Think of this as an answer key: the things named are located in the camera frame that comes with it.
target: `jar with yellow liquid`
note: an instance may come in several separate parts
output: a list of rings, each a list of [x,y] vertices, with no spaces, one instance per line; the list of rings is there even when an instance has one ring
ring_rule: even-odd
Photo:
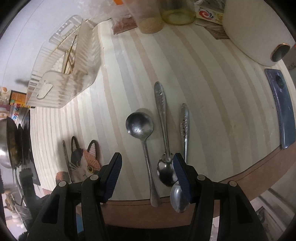
[[[195,20],[193,0],[157,0],[157,3],[163,21],[168,24],[186,25]]]

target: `red swirl logo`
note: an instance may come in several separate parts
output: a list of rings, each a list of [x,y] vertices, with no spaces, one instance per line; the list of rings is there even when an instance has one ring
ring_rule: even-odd
[[[199,15],[202,16],[205,19],[210,19],[211,20],[211,19],[214,18],[213,14],[211,14],[208,10],[205,10],[205,9],[201,9],[199,11]]]

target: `spoon handle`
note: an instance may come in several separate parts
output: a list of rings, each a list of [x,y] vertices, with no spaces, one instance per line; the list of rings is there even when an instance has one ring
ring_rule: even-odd
[[[151,163],[149,160],[148,156],[148,149],[147,149],[147,144],[146,140],[142,141],[142,146],[144,150],[144,155],[146,159],[146,164],[147,164],[147,169],[148,169],[148,176],[149,176],[149,186],[150,186],[150,203],[153,207],[158,207],[160,204],[160,198],[156,190],[156,186],[152,177],[152,172],[151,172]]]
[[[165,146],[165,154],[166,159],[171,161],[170,159],[170,147],[168,143],[168,129],[167,129],[167,120],[166,120],[166,98],[165,98],[165,91],[161,83],[156,82],[154,85],[154,96],[156,107],[158,110],[158,115],[161,124],[161,130],[163,133],[163,143]]]
[[[180,116],[180,133],[181,139],[183,143],[183,157],[185,163],[187,162],[188,157],[188,143],[189,143],[189,109],[188,106],[183,103],[181,108],[181,116]]]

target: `metal pot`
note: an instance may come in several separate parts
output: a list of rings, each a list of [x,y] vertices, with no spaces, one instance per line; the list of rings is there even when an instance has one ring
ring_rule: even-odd
[[[0,164],[12,168],[19,163],[17,126],[7,117],[0,120]]]

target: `silver screw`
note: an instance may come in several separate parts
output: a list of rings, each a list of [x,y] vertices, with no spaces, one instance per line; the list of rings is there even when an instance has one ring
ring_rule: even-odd
[[[205,176],[204,175],[198,175],[197,179],[200,181],[204,181],[205,180]]]
[[[67,184],[66,181],[60,181],[59,182],[59,186],[60,187],[64,187],[66,184]]]
[[[99,178],[99,176],[96,175],[96,174],[91,176],[91,180],[92,180],[92,181],[95,181],[95,180],[97,180],[98,178]]]
[[[232,187],[236,187],[237,186],[237,182],[236,181],[230,181],[229,185]]]

